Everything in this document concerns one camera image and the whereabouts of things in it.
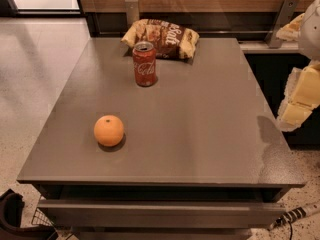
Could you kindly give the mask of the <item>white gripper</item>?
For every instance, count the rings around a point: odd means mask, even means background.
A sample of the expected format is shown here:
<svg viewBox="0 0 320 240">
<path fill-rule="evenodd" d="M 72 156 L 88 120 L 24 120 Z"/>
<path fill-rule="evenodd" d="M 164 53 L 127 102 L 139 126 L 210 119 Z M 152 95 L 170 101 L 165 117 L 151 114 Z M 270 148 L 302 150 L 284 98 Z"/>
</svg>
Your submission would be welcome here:
<svg viewBox="0 0 320 240">
<path fill-rule="evenodd" d="M 297 41 L 299 52 L 311 60 L 320 60 L 320 0 L 281 27 L 276 37 Z M 311 61 L 303 69 L 294 67 L 288 76 L 277 112 L 278 128 L 292 132 L 301 127 L 312 112 L 320 106 L 320 62 Z"/>
</svg>

